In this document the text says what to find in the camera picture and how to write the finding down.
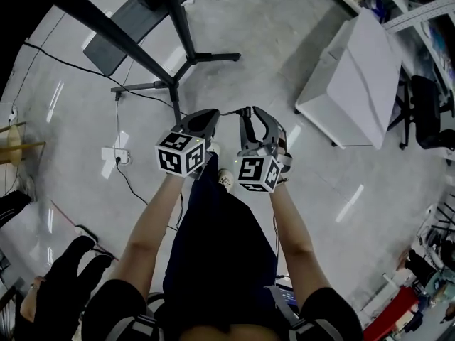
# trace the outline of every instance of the wooden stool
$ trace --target wooden stool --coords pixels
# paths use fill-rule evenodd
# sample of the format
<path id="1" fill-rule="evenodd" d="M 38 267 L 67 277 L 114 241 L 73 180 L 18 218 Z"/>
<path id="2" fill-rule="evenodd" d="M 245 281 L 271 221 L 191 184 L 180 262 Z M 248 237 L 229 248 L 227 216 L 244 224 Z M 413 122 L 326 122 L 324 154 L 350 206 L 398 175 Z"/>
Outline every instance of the wooden stool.
<path id="1" fill-rule="evenodd" d="M 34 146 L 45 145 L 45 141 L 38 143 L 22 144 L 21 135 L 18 127 L 25 125 L 26 122 L 20 122 L 16 125 L 7 126 L 0 129 L 0 133 L 8 132 L 6 146 L 0 146 L 0 164 L 11 163 L 17 167 L 22 161 L 22 149 L 32 148 Z"/>

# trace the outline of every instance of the foot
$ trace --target foot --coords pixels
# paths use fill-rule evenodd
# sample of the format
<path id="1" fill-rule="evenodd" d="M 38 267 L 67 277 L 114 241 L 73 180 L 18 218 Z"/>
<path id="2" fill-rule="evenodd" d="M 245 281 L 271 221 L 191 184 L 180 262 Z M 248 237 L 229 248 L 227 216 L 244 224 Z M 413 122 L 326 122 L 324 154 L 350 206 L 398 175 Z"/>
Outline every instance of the foot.
<path id="1" fill-rule="evenodd" d="M 32 177 L 28 175 L 20 176 L 17 189 L 29 196 L 31 202 L 36 202 L 35 183 L 33 182 Z"/>
<path id="2" fill-rule="evenodd" d="M 227 169 L 221 169 L 218 172 L 218 183 L 223 185 L 229 193 L 234 186 L 234 175 Z"/>
<path id="3" fill-rule="evenodd" d="M 95 242 L 95 246 L 98 245 L 98 237 L 85 226 L 77 224 L 74 226 L 74 230 L 76 231 L 77 235 L 89 237 Z"/>
<path id="4" fill-rule="evenodd" d="M 209 153 L 215 153 L 219 158 L 220 152 L 221 152 L 220 144 L 218 144 L 216 141 L 212 141 L 210 143 L 210 146 L 208 147 L 207 151 Z"/>

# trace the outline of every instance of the black metal stand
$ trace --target black metal stand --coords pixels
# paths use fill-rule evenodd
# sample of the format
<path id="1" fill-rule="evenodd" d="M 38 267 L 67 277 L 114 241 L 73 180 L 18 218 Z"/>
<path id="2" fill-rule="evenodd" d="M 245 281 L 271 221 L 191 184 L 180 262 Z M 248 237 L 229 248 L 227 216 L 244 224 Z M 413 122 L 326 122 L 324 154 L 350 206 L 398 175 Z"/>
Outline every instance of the black metal stand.
<path id="1" fill-rule="evenodd" d="M 121 51 L 129 55 L 149 72 L 157 76 L 160 79 L 159 81 L 125 86 L 125 88 L 129 91 L 168 88 L 173 104 L 174 116 L 176 118 L 176 123 L 178 124 L 181 121 L 181 112 L 177 89 L 179 81 L 183 75 L 185 75 L 186 71 L 192 65 L 196 65 L 199 62 L 212 62 L 215 60 L 233 60 L 236 62 L 240 59 L 241 54 L 196 53 L 193 41 L 191 40 L 186 16 L 178 0 L 163 1 L 169 11 L 169 15 L 171 16 L 172 22 L 177 31 L 178 37 L 185 48 L 187 56 L 187 61 L 183 64 L 180 70 L 178 70 L 174 77 L 170 76 L 152 57 L 150 57 L 150 55 L 139 47 L 139 45 L 128 36 L 128 34 L 119 28 L 117 24 L 107 18 L 89 0 L 54 0 L 53 3 L 64 12 L 80 21 L 82 24 L 100 34 L 112 45 L 118 47 Z M 111 89 L 111 92 L 115 92 L 116 97 L 118 98 L 121 92 L 127 90 L 122 87 L 114 87 Z"/>

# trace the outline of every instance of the gray floor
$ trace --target gray floor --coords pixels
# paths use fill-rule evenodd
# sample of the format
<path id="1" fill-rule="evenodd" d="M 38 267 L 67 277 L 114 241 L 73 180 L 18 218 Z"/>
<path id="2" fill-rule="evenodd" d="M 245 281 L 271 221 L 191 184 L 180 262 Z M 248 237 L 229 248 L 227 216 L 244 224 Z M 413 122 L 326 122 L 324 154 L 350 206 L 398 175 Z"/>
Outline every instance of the gray floor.
<path id="1" fill-rule="evenodd" d="M 102 10 L 115 11 L 126 0 L 92 1 Z M 383 284 L 381 274 L 393 272 L 395 259 L 412 241 L 425 209 L 440 196 L 445 162 L 423 152 L 414 139 L 406 151 L 399 150 L 401 127 L 387 134 L 380 151 L 333 148 L 302 115 L 294 114 L 295 100 L 322 49 L 351 17 L 337 0 L 196 0 L 187 12 L 199 51 L 239 51 L 242 59 L 200 64 L 180 88 L 182 110 L 216 107 L 226 112 L 255 104 L 274 115 L 289 133 L 300 132 L 290 150 L 295 159 L 289 190 L 328 279 L 359 310 Z M 51 10 L 31 42 L 41 44 L 61 16 L 58 9 Z M 81 50 L 88 34 L 86 27 L 65 15 L 44 48 L 93 69 Z M 175 41 L 175 34 L 152 33 L 143 48 L 163 62 L 161 44 Z M 21 51 L 2 103 L 16 96 L 34 54 L 30 48 Z M 113 77 L 123 82 L 130 63 L 126 60 Z M 134 64 L 127 82 L 149 80 L 150 74 Z M 48 123 L 49 104 L 60 81 L 64 87 Z M 118 173 L 113 171 L 108 180 L 100 174 L 101 148 L 111 146 L 116 138 L 111 86 L 108 80 L 75 71 L 42 54 L 27 76 L 16 105 L 20 118 L 28 121 L 26 137 L 48 143 L 41 157 L 35 155 L 41 158 L 39 168 L 37 161 L 27 163 L 36 177 L 40 200 L 0 230 L 1 247 L 24 272 L 43 274 L 49 267 L 49 254 L 53 258 L 61 254 L 73 238 L 68 220 L 88 226 L 102 246 L 119 256 L 144 209 Z M 165 92 L 148 93 L 169 101 Z M 0 107 L 2 124 L 7 115 L 4 107 Z M 171 128 L 173 112 L 158 102 L 127 95 L 119 104 L 119 117 L 121 130 L 130 135 L 127 148 L 133 158 L 124 171 L 133 188 L 148 200 L 164 178 L 157 171 L 154 144 L 164 129 Z M 238 118 L 223 118 L 215 139 L 223 149 L 221 164 L 232 168 L 240 145 Z M 8 177 L 10 186 L 13 170 L 9 169 Z M 357 202 L 336 222 L 360 185 L 364 190 Z M 186 200 L 190 186 L 187 180 Z M 234 192 L 252 208 L 273 244 L 268 197 L 239 186 Z M 171 224 L 179 211 L 177 204 Z M 169 231 L 160 250 L 155 289 L 161 287 L 173 236 Z M 283 256 L 279 273 L 286 273 Z"/>

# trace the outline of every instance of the office chair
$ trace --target office chair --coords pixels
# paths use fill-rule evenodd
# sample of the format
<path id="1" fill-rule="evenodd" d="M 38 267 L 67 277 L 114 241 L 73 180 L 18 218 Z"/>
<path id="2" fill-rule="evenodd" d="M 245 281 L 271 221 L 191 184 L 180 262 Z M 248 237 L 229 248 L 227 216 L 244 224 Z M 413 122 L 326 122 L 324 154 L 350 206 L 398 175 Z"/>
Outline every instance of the office chair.
<path id="1" fill-rule="evenodd" d="M 409 144 L 410 125 L 416 126 L 416 140 L 423 149 L 448 148 L 455 150 L 455 130 L 441 131 L 441 113 L 450 111 L 455 117 L 454 95 L 450 91 L 449 100 L 443 106 L 439 106 L 439 91 L 436 83 L 425 77 L 412 76 L 411 88 L 414 94 L 410 99 L 407 82 L 400 82 L 405 86 L 405 100 L 398 96 L 395 102 L 401 109 L 400 115 L 389 125 L 387 130 L 396 127 L 401 121 L 405 121 L 405 142 L 400 143 L 400 149 L 405 150 Z"/>

